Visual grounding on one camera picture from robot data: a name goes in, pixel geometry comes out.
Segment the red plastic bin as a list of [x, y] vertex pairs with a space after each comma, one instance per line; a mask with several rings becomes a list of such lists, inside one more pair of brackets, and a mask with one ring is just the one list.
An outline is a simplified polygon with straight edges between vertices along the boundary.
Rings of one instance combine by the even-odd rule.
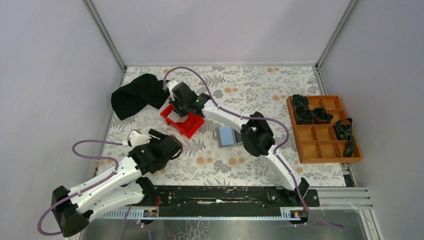
[[169, 104], [160, 112], [160, 116], [164, 119], [168, 126], [175, 128], [180, 135], [185, 136], [188, 139], [190, 139], [205, 123], [205, 120], [201, 116], [193, 115], [192, 113], [188, 113], [188, 118], [185, 122], [175, 123], [168, 118], [168, 115], [172, 110], [175, 111], [175, 108]]

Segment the grey card holder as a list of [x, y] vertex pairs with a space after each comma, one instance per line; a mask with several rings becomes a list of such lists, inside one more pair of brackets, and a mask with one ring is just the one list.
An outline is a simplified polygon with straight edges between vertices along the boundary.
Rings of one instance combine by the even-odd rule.
[[228, 126], [220, 126], [217, 130], [217, 141], [220, 148], [239, 145], [235, 144], [233, 128]]

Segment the dark credit card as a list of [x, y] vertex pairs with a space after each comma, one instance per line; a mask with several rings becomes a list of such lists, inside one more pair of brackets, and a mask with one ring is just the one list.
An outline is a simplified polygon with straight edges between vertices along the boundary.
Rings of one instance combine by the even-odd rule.
[[239, 132], [237, 132], [236, 130], [232, 130], [233, 131], [233, 134], [234, 134], [234, 143], [235, 144], [240, 144], [240, 143], [242, 143], [243, 141], [242, 141], [242, 136], [241, 136], [241, 134], [239, 133]]

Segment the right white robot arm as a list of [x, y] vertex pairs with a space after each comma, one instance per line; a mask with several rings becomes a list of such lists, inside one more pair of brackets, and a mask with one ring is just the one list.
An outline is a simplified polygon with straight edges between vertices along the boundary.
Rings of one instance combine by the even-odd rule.
[[287, 191], [287, 201], [293, 206], [301, 205], [309, 190], [307, 181], [298, 174], [279, 152], [269, 122], [276, 119], [264, 117], [260, 112], [245, 116], [219, 105], [211, 96], [197, 95], [184, 82], [170, 81], [165, 85], [170, 94], [170, 104], [184, 117], [188, 114], [211, 119], [232, 128], [241, 135], [244, 149], [252, 156], [263, 160], [277, 175], [281, 186]]

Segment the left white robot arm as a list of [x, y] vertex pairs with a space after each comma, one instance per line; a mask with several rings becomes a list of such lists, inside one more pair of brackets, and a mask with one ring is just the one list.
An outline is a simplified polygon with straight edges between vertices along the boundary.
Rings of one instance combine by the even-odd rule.
[[175, 136], [154, 129], [147, 134], [132, 130], [120, 146], [130, 151], [111, 168], [70, 189], [59, 186], [53, 191], [51, 212], [63, 237], [78, 234], [96, 217], [115, 209], [156, 204], [156, 188], [146, 174], [164, 169], [183, 149]]

